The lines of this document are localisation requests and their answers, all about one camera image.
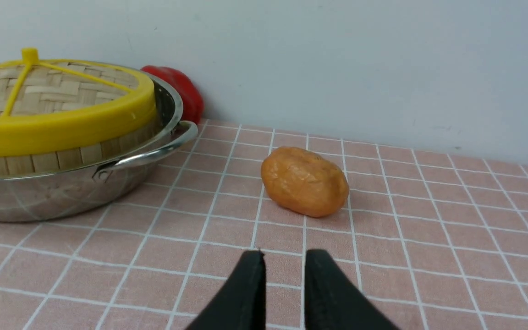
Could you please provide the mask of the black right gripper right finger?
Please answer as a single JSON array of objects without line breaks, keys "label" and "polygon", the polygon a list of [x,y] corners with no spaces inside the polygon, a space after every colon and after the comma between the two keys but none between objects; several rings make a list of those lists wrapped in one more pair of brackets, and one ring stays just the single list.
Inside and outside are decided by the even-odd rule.
[{"label": "black right gripper right finger", "polygon": [[324,249],[309,249],[305,262],[307,330],[397,330],[348,279]]}]

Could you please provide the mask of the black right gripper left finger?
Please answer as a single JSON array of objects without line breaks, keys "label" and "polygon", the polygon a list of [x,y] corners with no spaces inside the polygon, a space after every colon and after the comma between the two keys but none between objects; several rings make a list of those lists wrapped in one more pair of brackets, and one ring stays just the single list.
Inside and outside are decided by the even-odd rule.
[{"label": "black right gripper left finger", "polygon": [[241,254],[216,295],[187,326],[188,330],[264,330],[266,328],[266,265],[264,253]]}]

